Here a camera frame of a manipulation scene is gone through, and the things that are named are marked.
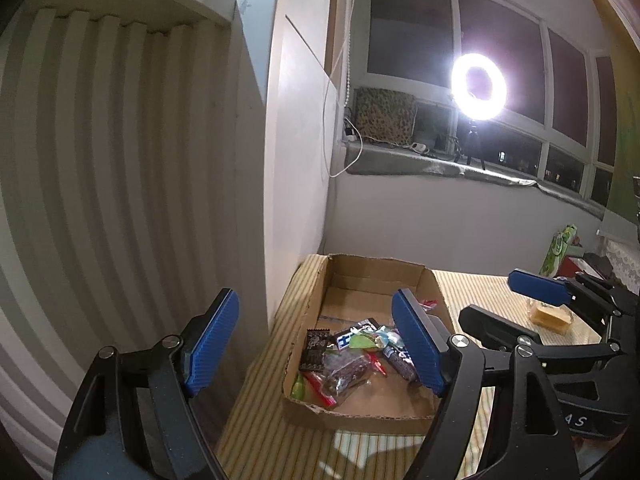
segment black snack package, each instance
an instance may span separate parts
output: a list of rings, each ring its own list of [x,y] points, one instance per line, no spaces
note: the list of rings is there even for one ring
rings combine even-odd
[[[396,372],[405,380],[412,383],[418,379],[418,373],[415,371],[414,362],[409,357],[409,352],[404,348],[398,349],[389,345],[383,351],[382,355],[389,361],[389,364],[395,368]]]
[[[324,370],[322,358],[331,336],[329,329],[310,329],[306,331],[305,347],[298,369],[301,372],[320,372]]]
[[[333,335],[333,340],[335,341],[335,345],[338,347],[338,350],[342,350],[343,348],[347,348],[349,346],[349,341],[351,336],[359,332],[359,330],[363,328],[369,328],[371,332],[375,332],[380,328],[380,325],[376,322],[375,319],[369,317],[368,319],[364,319],[357,323],[354,323],[353,326],[346,328],[345,330],[340,330],[340,332],[336,332]]]

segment bread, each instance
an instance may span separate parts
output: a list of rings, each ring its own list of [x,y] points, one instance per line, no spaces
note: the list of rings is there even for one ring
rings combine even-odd
[[[529,320],[557,334],[565,335],[574,318],[565,306],[551,306],[541,301],[531,301]]]

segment window blind cord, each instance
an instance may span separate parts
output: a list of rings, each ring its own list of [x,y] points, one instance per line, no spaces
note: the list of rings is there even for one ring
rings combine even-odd
[[[345,38],[344,41],[342,42],[342,46],[340,47],[340,52],[338,53],[338,56],[336,56],[335,61],[334,61],[334,65],[331,68],[331,73],[329,74],[329,81],[327,81],[326,84],[326,88],[324,90],[324,98],[322,99],[322,159],[324,160],[324,168],[326,169],[327,174],[329,175],[330,178],[336,178],[337,176],[340,176],[341,174],[343,174],[345,171],[347,171],[351,166],[353,166],[358,159],[360,158],[360,155],[362,154],[362,150],[364,148],[364,141],[362,140],[362,135],[360,134],[360,132],[358,131],[358,129],[354,126],[354,124],[347,118],[345,117],[344,120],[347,121],[351,127],[355,130],[355,132],[358,134],[358,137],[360,138],[360,151],[358,152],[358,155],[356,156],[356,158],[354,158],[348,165],[346,165],[344,168],[342,168],[338,173],[336,174],[332,174],[331,173],[331,169],[329,168],[329,163],[326,160],[326,127],[325,127],[325,115],[326,115],[326,100],[327,97],[329,95],[329,86],[331,85],[331,81],[334,78],[334,74],[335,74],[335,70],[338,67],[338,63],[340,62],[340,60],[342,59],[342,54],[346,51],[346,56],[347,56],[347,98],[348,98],[348,92],[349,92],[349,50],[350,50],[350,38],[351,38],[351,17],[353,16],[353,7],[355,4],[355,0],[351,0],[351,9],[349,11],[348,14],[348,18],[347,18],[347,33],[345,34]],[[338,105],[339,101],[338,101],[338,93],[336,92],[335,95],[335,104]],[[331,143],[331,150],[332,153],[334,151],[334,142]]]
[[[347,37],[347,91],[344,93],[344,107],[349,105],[349,92],[351,91],[351,30]]]

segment plastic bag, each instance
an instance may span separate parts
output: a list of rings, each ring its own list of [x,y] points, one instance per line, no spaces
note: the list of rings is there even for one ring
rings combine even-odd
[[[574,322],[574,313],[567,306],[553,306],[532,298],[529,298],[527,316],[533,324],[560,335],[565,335]]]
[[[340,404],[350,389],[366,381],[372,372],[371,360],[363,350],[329,350],[324,354],[322,394],[333,397]]]

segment red object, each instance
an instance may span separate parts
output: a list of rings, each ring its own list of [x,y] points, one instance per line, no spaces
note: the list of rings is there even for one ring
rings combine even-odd
[[[327,396],[322,393],[322,379],[315,372],[304,372],[303,373],[305,379],[311,384],[311,387],[314,389],[315,393],[318,394],[318,397],[322,400],[322,403],[328,407],[333,408],[338,405],[338,401],[335,400],[331,396]]]
[[[369,355],[369,361],[371,361],[373,367],[386,377],[385,367],[383,367],[380,359],[378,359],[378,356],[372,352],[367,352],[367,354]]]
[[[421,301],[420,304],[422,305],[422,308],[424,309],[425,312],[428,312],[432,308],[438,306],[438,302],[435,300],[424,300],[424,301]]]
[[[593,267],[591,267],[587,262],[585,262],[582,258],[576,258],[575,256],[564,257],[564,260],[562,260],[558,272],[556,272],[556,276],[574,278],[576,272],[586,272],[587,274],[593,273],[603,279],[600,273],[596,272],[596,270],[593,269]]]

